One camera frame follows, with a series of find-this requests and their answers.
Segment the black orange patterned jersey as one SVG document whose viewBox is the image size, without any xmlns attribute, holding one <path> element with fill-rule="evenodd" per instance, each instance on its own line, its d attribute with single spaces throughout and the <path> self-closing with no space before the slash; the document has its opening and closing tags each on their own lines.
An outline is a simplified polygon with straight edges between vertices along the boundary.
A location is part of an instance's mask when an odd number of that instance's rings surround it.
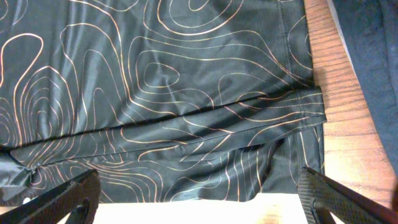
<svg viewBox="0 0 398 224">
<path fill-rule="evenodd" d="M 3 206 L 294 194 L 325 121 L 301 0 L 1 0 Z"/>
</svg>

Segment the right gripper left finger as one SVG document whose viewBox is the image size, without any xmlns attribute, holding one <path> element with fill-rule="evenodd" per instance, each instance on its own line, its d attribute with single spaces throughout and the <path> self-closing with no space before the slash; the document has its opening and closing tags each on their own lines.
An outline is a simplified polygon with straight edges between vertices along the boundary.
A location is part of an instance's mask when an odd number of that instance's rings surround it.
<svg viewBox="0 0 398 224">
<path fill-rule="evenodd" d="M 92 224 L 101 193 L 97 170 L 90 169 L 36 199 L 1 215 L 1 223 Z"/>
</svg>

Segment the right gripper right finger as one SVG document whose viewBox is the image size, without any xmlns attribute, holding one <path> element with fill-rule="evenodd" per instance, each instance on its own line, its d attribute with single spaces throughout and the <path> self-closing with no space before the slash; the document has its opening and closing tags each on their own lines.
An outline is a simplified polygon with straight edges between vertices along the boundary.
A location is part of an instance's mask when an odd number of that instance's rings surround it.
<svg viewBox="0 0 398 224">
<path fill-rule="evenodd" d="M 308 223 L 397 223 L 397 212 L 309 168 L 301 169 L 298 196 Z"/>
</svg>

